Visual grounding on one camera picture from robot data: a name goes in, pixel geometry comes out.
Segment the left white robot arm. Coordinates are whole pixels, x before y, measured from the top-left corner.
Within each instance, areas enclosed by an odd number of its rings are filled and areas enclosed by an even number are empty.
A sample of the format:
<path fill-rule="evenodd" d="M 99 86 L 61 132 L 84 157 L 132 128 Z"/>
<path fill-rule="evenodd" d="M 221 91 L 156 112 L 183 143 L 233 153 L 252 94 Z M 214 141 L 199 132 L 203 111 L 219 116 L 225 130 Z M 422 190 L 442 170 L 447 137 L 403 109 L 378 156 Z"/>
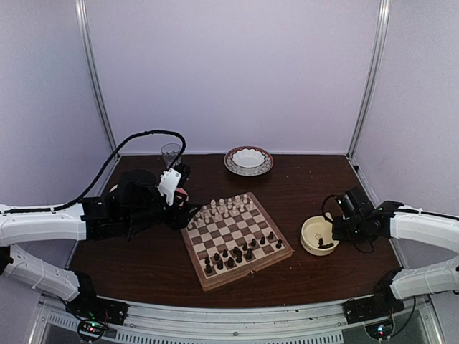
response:
<path fill-rule="evenodd" d="M 89 276 L 51 265 L 24 251 L 20 244 L 54 239 L 132 239 L 157 224 L 183 229 L 200 210 L 198 204 L 189 203 L 185 181 L 186 175 L 174 169 L 160 177 L 133 170 L 123 173 L 105 196 L 42 209 L 1 206 L 1 276 L 74 303 L 88 318 L 98 317 L 103 302 Z"/>

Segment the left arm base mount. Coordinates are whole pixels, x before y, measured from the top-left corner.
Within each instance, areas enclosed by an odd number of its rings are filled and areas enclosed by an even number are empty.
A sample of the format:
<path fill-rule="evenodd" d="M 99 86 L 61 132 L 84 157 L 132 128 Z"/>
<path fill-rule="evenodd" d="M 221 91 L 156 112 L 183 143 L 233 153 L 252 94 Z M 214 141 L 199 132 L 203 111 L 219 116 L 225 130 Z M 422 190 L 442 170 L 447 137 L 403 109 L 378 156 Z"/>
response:
<path fill-rule="evenodd" d="M 121 301 L 103 299 L 97 296 L 89 275 L 74 272 L 79 282 L 77 297 L 66 301 L 66 311 L 83 318 L 98 320 L 104 323 L 123 325 L 128 304 Z"/>

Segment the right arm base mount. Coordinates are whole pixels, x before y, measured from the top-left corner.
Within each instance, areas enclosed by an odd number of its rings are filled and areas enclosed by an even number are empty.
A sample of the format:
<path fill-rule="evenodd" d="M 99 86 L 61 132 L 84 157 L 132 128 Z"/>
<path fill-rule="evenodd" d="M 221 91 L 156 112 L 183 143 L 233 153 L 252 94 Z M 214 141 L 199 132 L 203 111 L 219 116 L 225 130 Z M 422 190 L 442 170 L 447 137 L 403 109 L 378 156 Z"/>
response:
<path fill-rule="evenodd" d="M 380 317 L 389 317 L 404 310 L 404 302 L 396 299 L 390 286 L 401 269 L 387 272 L 373 287 L 373 295 L 361 299 L 350 299 L 342 308 L 348 324 L 366 322 Z"/>

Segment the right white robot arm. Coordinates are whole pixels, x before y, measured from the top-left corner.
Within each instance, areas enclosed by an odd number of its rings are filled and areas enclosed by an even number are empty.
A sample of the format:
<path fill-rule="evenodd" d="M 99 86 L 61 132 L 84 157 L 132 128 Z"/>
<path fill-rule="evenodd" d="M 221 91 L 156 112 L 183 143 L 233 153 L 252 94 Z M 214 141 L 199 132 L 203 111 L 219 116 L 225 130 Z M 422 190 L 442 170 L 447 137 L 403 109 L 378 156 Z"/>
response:
<path fill-rule="evenodd" d="M 341 210 L 340 216 L 323 215 L 332 225 L 332 237 L 340 242 L 372 245 L 378 238 L 401 239 L 458 253 L 458 217 L 408 206 L 400 201 L 384 201 L 374 206 L 355 187 L 330 197 Z M 414 269 L 399 268 L 385 274 L 374 286 L 368 311 L 383 316 L 395 300 L 442 292 L 458 293 L 458 256 Z"/>

